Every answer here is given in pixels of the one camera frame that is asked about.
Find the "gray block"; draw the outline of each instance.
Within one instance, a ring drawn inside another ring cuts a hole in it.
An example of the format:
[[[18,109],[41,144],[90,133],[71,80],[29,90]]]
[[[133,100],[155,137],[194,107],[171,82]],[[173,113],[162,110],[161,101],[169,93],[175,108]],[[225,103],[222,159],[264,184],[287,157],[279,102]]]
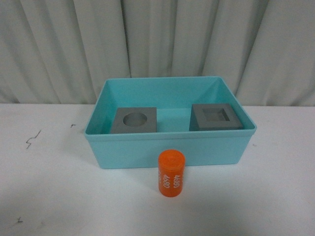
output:
[[[242,129],[242,123],[228,103],[193,104],[189,131]]]
[[[119,107],[110,133],[152,133],[156,131],[156,107]]]

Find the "orange container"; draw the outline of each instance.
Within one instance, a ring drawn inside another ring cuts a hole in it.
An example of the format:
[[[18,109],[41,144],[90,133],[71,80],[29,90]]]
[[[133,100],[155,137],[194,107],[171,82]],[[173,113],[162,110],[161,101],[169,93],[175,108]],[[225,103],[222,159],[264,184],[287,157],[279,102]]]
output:
[[[163,151],[158,157],[158,189],[164,196],[176,197],[183,189],[185,156],[177,150]]]

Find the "turquoise plastic bin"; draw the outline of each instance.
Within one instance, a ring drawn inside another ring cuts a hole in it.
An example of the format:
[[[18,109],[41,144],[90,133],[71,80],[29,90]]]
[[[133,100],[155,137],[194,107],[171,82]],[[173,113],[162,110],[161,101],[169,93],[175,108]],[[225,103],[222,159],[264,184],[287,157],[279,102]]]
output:
[[[193,103],[229,103],[242,130],[189,132]],[[110,134],[118,107],[156,107],[157,133]],[[103,169],[158,166],[158,155],[177,149],[187,166],[236,164],[256,125],[220,77],[109,79],[85,129]]]

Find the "white curtain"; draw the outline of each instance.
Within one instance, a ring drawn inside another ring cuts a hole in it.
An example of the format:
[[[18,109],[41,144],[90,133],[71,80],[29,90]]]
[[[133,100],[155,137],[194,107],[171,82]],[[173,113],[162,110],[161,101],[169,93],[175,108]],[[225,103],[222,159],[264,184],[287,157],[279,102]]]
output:
[[[208,75],[243,105],[314,106],[315,1],[0,1],[1,103],[93,104],[108,78]]]

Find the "scribble mark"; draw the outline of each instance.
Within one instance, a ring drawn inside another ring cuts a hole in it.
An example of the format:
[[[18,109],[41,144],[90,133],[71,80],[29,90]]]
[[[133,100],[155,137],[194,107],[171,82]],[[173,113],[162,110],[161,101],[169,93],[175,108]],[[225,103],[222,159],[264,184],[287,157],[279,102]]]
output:
[[[31,143],[29,143],[29,140],[31,140],[31,139],[36,139],[36,138],[38,137],[38,135],[39,135],[40,132],[41,132],[41,130],[38,132],[38,134],[36,134],[35,137],[29,138],[29,139],[26,141],[26,143],[28,144],[28,147],[27,147],[26,149],[29,149],[29,147],[30,147],[30,145],[31,145]]]

